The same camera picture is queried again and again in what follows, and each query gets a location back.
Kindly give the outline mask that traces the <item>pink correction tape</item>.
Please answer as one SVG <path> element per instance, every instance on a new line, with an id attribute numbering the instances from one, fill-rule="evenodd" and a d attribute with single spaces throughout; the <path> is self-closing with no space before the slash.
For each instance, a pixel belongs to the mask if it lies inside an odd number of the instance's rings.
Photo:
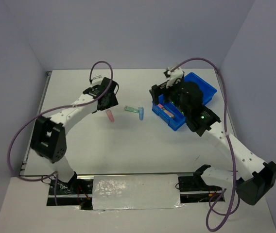
<path id="1" fill-rule="evenodd" d="M 110 109 L 107 109 L 105 112 L 106 112 L 106 114 L 107 114 L 109 120 L 110 120 L 111 122 L 114 122 L 115 119 L 114 119 L 114 116 L 113 116 L 111 110 L 110 110 Z"/>

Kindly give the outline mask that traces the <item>orange pink marker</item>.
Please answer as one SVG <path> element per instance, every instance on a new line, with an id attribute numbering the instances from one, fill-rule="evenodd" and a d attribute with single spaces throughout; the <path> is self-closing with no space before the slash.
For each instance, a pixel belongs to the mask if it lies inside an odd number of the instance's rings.
<path id="1" fill-rule="evenodd" d="M 167 114 L 170 118 L 174 118 L 174 114 L 168 111 L 162 104 L 157 105 L 165 114 Z"/>

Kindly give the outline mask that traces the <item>green correction tape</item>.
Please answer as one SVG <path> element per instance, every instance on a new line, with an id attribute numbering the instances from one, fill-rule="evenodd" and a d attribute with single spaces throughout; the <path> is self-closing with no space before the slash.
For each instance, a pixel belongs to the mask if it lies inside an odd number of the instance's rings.
<path id="1" fill-rule="evenodd" d="M 133 108 L 133 107 L 130 107 L 130 106 L 125 106 L 125 107 L 124 107 L 124 110 L 125 110 L 125 111 L 128 111 L 128 112 L 132 112 L 132 113 L 138 113 L 138 112 L 139 112 L 138 109 Z"/>

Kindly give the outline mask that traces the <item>blue correction tape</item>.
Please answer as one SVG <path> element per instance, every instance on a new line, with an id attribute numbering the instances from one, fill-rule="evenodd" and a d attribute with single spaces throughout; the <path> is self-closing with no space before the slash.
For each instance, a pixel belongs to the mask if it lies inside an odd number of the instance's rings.
<path id="1" fill-rule="evenodd" d="M 138 108 L 138 114 L 139 114 L 139 119 L 143 120 L 144 119 L 144 108 L 143 107 Z"/>

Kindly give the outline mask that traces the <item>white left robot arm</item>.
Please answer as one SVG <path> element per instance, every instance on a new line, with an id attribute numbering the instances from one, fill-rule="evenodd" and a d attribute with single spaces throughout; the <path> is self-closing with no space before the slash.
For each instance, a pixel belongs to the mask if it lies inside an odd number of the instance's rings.
<path id="1" fill-rule="evenodd" d="M 50 164 L 57 172 L 59 185 L 66 193 L 75 192 L 82 184 L 77 173 L 70 167 L 65 157 L 68 132 L 83 118 L 98 111 L 118 105 L 116 93 L 119 84 L 104 77 L 100 82 L 82 92 L 70 108 L 65 108 L 49 117 L 36 119 L 30 148 Z"/>

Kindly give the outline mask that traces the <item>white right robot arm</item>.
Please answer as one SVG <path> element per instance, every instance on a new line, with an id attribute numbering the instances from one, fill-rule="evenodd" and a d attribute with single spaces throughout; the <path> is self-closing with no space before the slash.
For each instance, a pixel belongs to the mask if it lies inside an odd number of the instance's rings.
<path id="1" fill-rule="evenodd" d="M 185 116 L 188 128 L 208 139 L 214 148 L 232 160 L 233 193 L 249 205 L 255 205 L 275 184 L 276 163 L 253 154 L 235 136 L 226 132 L 224 121 L 203 104 L 203 91 L 194 82 L 153 85 L 153 102 L 163 96 Z"/>

